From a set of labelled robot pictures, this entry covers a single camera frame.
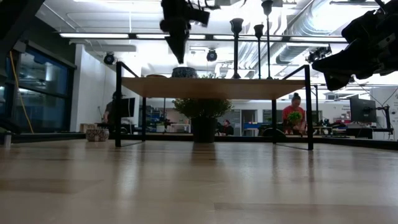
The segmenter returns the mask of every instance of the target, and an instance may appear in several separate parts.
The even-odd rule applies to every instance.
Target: wooden floor
[[[395,151],[158,141],[115,150],[113,144],[0,149],[0,223],[398,222]]]

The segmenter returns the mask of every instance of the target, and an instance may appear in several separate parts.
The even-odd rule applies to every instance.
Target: doorway
[[[248,122],[257,122],[257,110],[242,110],[241,113],[241,127],[242,136],[257,136],[258,129],[249,128]]]

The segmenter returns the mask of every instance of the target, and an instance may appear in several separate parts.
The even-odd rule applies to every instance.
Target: black planter
[[[197,143],[213,143],[216,134],[216,118],[193,118],[192,133],[193,142]]]
[[[198,78],[198,74],[194,68],[177,67],[173,69],[172,78]]]

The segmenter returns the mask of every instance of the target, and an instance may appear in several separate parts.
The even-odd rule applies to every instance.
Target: wooden tabletop
[[[235,80],[220,78],[129,78],[122,84],[147,98],[219,98],[276,100],[305,86],[304,80]]]

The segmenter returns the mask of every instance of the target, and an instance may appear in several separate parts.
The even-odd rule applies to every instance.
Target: small pot
[[[193,142],[213,143],[216,134],[216,118],[192,118]]]
[[[108,138],[108,129],[88,129],[86,131],[86,139],[89,142],[105,142]]]
[[[172,78],[198,78],[198,74],[194,68],[177,67],[173,69]]]

